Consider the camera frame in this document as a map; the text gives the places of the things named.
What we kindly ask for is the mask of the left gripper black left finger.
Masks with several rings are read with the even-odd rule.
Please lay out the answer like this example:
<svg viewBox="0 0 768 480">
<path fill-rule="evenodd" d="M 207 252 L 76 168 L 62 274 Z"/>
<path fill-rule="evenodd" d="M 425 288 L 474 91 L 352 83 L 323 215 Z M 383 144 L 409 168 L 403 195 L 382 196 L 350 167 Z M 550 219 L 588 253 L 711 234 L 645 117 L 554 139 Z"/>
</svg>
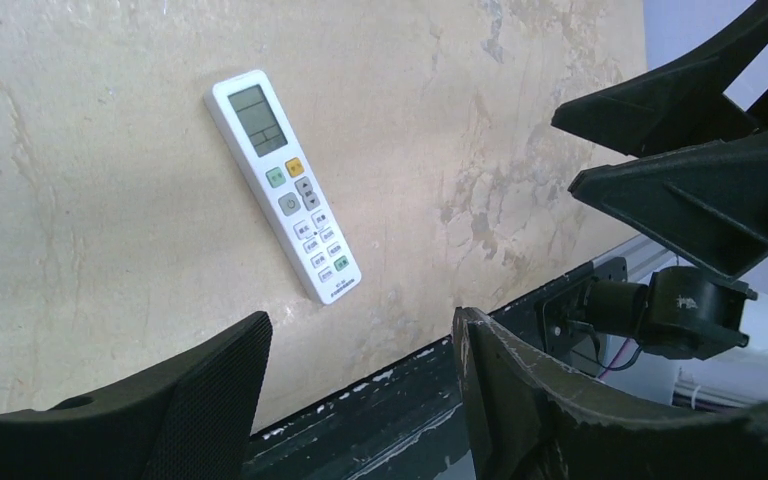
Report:
<svg viewBox="0 0 768 480">
<path fill-rule="evenodd" d="M 258 311 L 48 410 L 0 414 L 0 479 L 238 479 L 272 340 Z"/>
</svg>

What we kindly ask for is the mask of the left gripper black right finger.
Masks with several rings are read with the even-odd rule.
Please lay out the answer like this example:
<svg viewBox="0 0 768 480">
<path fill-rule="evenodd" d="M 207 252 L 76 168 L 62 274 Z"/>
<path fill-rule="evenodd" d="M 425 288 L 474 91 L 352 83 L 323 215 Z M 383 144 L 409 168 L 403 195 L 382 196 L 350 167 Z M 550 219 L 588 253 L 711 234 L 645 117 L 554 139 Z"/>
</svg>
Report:
<svg viewBox="0 0 768 480">
<path fill-rule="evenodd" d="M 480 479 L 768 479 L 768 402 L 703 413 L 614 389 L 457 308 L 453 347 Z"/>
</svg>

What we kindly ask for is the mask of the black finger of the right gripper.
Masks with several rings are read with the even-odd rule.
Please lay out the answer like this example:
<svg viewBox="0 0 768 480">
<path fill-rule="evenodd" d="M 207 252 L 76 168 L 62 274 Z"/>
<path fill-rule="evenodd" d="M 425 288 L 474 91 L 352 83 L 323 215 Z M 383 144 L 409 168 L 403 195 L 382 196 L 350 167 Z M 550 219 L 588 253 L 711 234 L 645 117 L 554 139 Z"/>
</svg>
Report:
<svg viewBox="0 0 768 480">
<path fill-rule="evenodd" d="M 569 191 L 724 280 L 768 257 L 768 131 L 583 170 Z"/>
<path fill-rule="evenodd" d="M 551 124 L 635 157 L 767 131 L 768 90 L 748 110 L 725 94 L 767 45 L 768 1 L 755 1 L 677 59 L 560 105 Z"/>
</svg>

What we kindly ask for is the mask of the white remote control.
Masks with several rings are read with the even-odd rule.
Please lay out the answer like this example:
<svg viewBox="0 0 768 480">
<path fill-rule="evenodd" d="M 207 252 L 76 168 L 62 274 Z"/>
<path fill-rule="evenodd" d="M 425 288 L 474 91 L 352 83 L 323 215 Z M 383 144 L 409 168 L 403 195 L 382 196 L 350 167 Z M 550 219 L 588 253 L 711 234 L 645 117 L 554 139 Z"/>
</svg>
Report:
<svg viewBox="0 0 768 480">
<path fill-rule="evenodd" d="M 308 295 L 341 299 L 362 274 L 267 75 L 218 82 L 204 101 Z"/>
</svg>

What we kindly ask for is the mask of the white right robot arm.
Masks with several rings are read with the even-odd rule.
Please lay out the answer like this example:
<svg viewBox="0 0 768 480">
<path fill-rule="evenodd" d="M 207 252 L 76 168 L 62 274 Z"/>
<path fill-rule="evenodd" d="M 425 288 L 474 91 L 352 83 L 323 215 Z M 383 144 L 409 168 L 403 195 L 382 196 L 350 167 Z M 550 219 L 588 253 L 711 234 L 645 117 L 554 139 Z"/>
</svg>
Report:
<svg viewBox="0 0 768 480">
<path fill-rule="evenodd" d="M 561 104 L 552 125 L 627 156 L 580 172 L 578 201 L 684 259 L 648 283 L 589 277 L 541 300 L 545 350 L 602 334 L 669 360 L 768 367 L 768 316 L 742 276 L 768 258 L 768 89 L 748 109 L 727 87 L 768 45 L 756 1 L 690 52 Z"/>
</svg>

